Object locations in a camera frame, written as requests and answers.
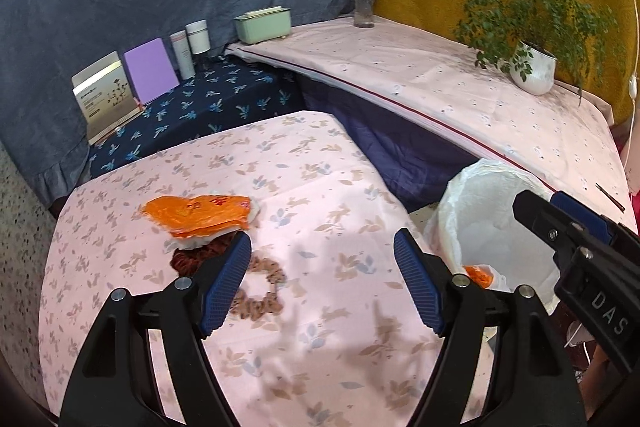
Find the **orange plastic bag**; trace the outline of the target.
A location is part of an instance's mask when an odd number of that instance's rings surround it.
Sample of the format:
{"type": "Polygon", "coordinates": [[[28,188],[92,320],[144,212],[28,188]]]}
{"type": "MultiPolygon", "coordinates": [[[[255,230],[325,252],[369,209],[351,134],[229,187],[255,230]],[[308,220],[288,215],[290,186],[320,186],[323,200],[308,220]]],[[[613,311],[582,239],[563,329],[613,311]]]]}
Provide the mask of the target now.
{"type": "Polygon", "coordinates": [[[142,213],[175,239],[213,237],[250,227],[259,206],[247,196],[201,195],[193,198],[160,196],[142,213]]]}
{"type": "Polygon", "coordinates": [[[495,275],[485,265],[465,265],[463,269],[468,277],[481,288],[489,288],[494,283],[495,275]]]}

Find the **dark red velvet scrunchie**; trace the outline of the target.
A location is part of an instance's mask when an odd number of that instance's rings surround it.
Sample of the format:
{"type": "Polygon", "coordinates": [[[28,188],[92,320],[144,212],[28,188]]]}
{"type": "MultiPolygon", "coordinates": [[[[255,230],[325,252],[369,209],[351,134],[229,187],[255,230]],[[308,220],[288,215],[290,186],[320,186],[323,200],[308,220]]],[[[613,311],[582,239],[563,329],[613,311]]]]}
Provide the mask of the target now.
{"type": "Polygon", "coordinates": [[[228,251],[235,235],[236,232],[221,235],[198,248],[177,248],[170,260],[170,266],[179,277],[193,277],[205,261],[218,258],[228,251]]]}

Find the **small crumpled white tissue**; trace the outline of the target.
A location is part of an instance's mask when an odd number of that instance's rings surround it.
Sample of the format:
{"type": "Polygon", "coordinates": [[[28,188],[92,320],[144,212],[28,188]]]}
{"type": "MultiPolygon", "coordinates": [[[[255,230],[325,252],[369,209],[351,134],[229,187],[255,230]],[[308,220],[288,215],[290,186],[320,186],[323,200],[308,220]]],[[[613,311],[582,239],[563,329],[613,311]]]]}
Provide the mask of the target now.
{"type": "MultiPolygon", "coordinates": [[[[250,211],[247,216],[247,223],[251,225],[257,216],[259,215],[260,205],[257,199],[250,199],[250,211]]],[[[186,237],[185,239],[171,239],[167,241],[165,246],[167,248],[179,248],[186,249],[190,251],[191,249],[200,248],[208,245],[214,239],[218,239],[218,237],[242,231],[242,228],[239,225],[225,225],[220,231],[213,232],[212,234],[205,236],[192,236],[186,237]]]]}

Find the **round bin white liner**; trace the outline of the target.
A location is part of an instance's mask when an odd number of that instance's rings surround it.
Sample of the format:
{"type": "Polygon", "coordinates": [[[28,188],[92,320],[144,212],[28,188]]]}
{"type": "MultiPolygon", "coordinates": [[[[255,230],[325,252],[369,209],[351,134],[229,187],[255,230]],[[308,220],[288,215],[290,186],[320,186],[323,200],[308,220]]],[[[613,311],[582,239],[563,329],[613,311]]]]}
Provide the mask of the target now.
{"type": "Polygon", "coordinates": [[[451,272],[480,268],[492,276],[489,287],[497,291],[532,286],[544,309],[553,313],[559,303],[553,287],[560,277],[553,251],[516,221],[512,210],[515,196],[525,190],[544,200],[552,196],[536,176],[481,159],[448,182],[422,235],[451,272]]]}

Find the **pink floral round tablecloth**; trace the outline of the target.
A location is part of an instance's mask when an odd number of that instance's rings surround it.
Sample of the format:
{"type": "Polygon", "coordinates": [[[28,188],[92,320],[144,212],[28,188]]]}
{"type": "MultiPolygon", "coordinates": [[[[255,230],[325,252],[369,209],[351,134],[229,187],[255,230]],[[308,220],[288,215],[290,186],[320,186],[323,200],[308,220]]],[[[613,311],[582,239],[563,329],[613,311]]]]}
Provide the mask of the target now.
{"type": "Polygon", "coordinates": [[[403,426],[439,338],[397,269],[411,220],[341,125],[299,112],[206,136],[76,188],[55,227],[41,291],[44,389],[61,408],[70,372],[110,292],[175,280],[170,235],[142,215],[163,195],[236,194],[259,208],[254,253],[277,261],[282,312],[228,317],[204,343],[245,426],[403,426]]]}

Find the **dark purple hanging cloth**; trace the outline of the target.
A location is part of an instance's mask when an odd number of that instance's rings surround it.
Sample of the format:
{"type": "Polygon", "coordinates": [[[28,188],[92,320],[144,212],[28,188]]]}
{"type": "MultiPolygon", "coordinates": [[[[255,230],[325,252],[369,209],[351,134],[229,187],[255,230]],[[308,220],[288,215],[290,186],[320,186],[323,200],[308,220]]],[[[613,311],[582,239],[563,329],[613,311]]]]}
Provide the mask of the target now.
{"type": "Polygon", "coordinates": [[[299,78],[306,106],[334,116],[409,212],[439,202],[448,182],[478,158],[417,124],[308,77],[299,78]]]}

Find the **pale pink printed table cover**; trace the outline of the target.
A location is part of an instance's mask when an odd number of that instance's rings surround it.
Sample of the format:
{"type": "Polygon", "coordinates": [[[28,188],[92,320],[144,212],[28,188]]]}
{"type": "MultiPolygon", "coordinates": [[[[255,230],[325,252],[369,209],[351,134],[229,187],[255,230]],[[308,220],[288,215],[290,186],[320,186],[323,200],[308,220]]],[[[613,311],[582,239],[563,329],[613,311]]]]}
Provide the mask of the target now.
{"type": "Polygon", "coordinates": [[[382,17],[369,29],[348,17],[296,26],[285,38],[232,43],[226,51],[357,95],[478,158],[502,159],[553,191],[637,226],[608,121],[597,105],[562,84],[531,95],[509,76],[476,67],[474,53],[462,44],[382,17]]]}

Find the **green plant white pot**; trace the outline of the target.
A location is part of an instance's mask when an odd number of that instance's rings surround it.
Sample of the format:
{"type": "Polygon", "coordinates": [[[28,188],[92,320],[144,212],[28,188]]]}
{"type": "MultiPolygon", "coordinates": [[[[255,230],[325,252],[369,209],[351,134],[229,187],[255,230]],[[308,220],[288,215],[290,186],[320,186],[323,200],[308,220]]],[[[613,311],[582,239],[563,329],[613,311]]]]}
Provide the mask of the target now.
{"type": "Polygon", "coordinates": [[[555,59],[576,87],[603,82],[605,69],[625,66],[616,14],[598,0],[464,0],[454,38],[475,52],[475,64],[533,74],[535,53],[555,59]]]}

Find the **navy floral cloth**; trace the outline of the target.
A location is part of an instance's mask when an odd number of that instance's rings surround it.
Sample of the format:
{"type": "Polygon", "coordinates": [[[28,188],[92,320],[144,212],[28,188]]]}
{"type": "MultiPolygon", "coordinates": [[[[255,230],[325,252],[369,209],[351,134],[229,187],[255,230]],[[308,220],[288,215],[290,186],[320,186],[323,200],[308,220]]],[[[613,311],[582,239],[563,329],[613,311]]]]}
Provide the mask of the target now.
{"type": "Polygon", "coordinates": [[[92,179],[212,133],[306,108],[294,76],[228,55],[146,104],[89,154],[92,179]]]}

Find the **white gold gift box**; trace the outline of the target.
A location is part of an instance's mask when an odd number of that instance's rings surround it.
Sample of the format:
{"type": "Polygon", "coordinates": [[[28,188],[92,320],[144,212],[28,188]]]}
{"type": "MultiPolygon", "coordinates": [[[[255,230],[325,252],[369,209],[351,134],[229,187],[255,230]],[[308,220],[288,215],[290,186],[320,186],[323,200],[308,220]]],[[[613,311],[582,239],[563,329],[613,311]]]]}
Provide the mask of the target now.
{"type": "Polygon", "coordinates": [[[72,85],[87,123],[90,145],[103,141],[142,112],[116,51],[73,75],[72,85]]]}

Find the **white cosmetic tube bottle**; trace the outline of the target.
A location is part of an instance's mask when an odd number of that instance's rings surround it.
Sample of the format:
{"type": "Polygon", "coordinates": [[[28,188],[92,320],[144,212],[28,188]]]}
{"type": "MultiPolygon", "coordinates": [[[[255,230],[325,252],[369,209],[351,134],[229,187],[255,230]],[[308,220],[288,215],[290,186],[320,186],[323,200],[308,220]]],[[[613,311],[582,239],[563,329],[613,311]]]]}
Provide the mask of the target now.
{"type": "Polygon", "coordinates": [[[174,49],[181,78],[183,80],[194,78],[195,69],[186,32],[184,30],[174,32],[169,38],[174,49]]]}

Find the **white cosmetic jar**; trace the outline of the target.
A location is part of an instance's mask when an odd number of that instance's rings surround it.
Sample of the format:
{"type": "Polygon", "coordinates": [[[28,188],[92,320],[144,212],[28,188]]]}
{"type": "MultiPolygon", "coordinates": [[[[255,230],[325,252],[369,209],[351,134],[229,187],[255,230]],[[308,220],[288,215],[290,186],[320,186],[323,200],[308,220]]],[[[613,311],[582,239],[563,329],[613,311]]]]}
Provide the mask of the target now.
{"type": "Polygon", "coordinates": [[[193,55],[206,54],[210,50],[207,20],[187,24],[186,35],[193,55]]]}

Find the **mint green tissue box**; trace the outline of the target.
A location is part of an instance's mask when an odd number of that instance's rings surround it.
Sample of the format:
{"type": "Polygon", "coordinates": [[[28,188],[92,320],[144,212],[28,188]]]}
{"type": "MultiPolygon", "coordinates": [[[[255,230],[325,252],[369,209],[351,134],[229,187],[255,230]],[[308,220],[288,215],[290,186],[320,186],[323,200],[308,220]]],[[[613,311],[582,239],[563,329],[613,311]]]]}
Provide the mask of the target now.
{"type": "Polygon", "coordinates": [[[246,44],[284,38],[291,32],[291,12],[282,6],[245,12],[234,19],[236,33],[246,44]]]}

